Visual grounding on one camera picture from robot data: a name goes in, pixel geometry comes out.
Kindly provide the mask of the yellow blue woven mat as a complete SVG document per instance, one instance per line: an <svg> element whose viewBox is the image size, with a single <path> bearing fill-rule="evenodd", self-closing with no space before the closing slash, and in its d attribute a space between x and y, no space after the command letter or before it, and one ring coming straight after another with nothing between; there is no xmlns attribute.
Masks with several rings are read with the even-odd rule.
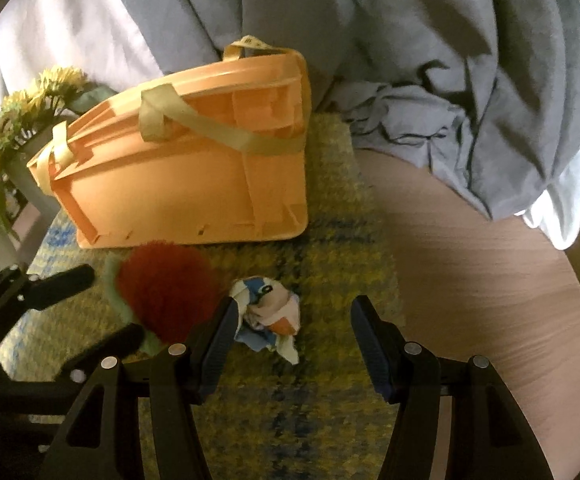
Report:
<svg viewBox="0 0 580 480"><path fill-rule="evenodd" d="M225 283L262 275L299 296L299 363L233 344L194 409L217 479L373 479L396 411L371 385L351 327L355 297L402 325L396 265L348 126L316 114L306 146L308 225L292 240L206 245Z"/></svg>

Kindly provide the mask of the red fluffy plush toy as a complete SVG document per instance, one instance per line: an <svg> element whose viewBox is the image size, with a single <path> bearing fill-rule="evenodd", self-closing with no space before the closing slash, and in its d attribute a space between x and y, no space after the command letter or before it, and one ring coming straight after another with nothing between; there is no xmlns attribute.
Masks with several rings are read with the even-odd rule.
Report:
<svg viewBox="0 0 580 480"><path fill-rule="evenodd" d="M187 341L224 296L201 250L167 242L134 248L121 261L113 285L139 324L164 344Z"/></svg>

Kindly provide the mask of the grey-green ribbed vase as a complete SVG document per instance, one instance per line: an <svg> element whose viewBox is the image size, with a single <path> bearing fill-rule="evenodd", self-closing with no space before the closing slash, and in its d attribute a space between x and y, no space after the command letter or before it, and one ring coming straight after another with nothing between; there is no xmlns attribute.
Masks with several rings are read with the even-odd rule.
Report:
<svg viewBox="0 0 580 480"><path fill-rule="evenodd" d="M20 190L42 217L50 221L66 204L56 179L75 160L69 146L69 119L59 119L51 126L16 143L5 164L6 176Z"/></svg>

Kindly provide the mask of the grey draped curtain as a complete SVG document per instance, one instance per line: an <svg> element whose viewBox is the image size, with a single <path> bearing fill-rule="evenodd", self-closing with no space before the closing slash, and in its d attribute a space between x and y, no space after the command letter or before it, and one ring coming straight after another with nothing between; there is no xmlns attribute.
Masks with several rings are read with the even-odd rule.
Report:
<svg viewBox="0 0 580 480"><path fill-rule="evenodd" d="M300 51L359 148L493 220L580 214L580 0L122 0L164 73L243 35Z"/></svg>

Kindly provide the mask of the yellow sunflower bouquet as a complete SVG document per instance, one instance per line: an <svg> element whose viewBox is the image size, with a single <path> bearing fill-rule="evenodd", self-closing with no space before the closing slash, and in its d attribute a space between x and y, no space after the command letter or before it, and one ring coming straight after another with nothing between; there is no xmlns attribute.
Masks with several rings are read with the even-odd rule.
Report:
<svg viewBox="0 0 580 480"><path fill-rule="evenodd" d="M4 96L0 103L0 229L8 234L6 166L14 154L44 130L85 114L115 91L92 81L76 67L46 68L28 88Z"/></svg>

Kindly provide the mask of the white draped curtain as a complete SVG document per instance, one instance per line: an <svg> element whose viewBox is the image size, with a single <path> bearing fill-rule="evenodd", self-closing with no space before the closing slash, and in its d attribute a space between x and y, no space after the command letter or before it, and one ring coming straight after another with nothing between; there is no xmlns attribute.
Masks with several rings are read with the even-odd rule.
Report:
<svg viewBox="0 0 580 480"><path fill-rule="evenodd" d="M10 0L0 12L0 103L45 68L121 91L162 70L122 0Z"/></svg>

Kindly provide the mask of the orange plastic crate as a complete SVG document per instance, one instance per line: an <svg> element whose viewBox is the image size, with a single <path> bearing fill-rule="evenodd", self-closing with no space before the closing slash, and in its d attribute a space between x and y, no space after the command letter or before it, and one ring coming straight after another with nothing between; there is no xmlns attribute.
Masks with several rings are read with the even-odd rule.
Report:
<svg viewBox="0 0 580 480"><path fill-rule="evenodd" d="M28 170L83 248L288 240L308 223L311 111L303 55L247 36L55 125Z"/></svg>

